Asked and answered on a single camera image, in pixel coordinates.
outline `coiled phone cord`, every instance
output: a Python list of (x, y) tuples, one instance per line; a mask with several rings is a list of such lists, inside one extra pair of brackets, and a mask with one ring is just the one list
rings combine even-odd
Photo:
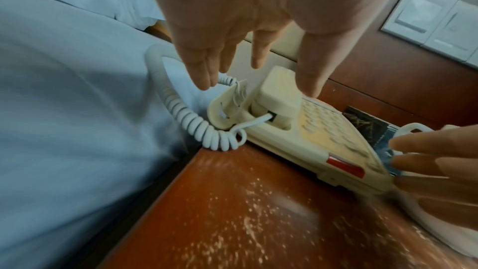
[[(212, 150), (218, 150), (218, 147), (220, 147), (222, 151), (237, 149), (247, 140), (245, 128), (264, 123), (273, 117), (272, 114), (265, 114), (254, 120), (237, 124), (227, 132), (216, 130), (208, 121), (204, 120), (184, 104), (169, 80), (166, 69), (164, 68), (163, 57), (179, 60), (176, 54), (164, 54), (164, 46), (160, 45), (150, 47), (145, 56), (146, 66), (156, 92), (173, 118), (179, 122), (184, 130), (194, 136), (194, 139), (201, 142), (203, 147)], [(219, 84), (228, 86), (236, 85), (236, 91), (240, 91), (236, 78), (219, 74)], [(241, 137), (240, 141), (236, 138), (237, 134)]]

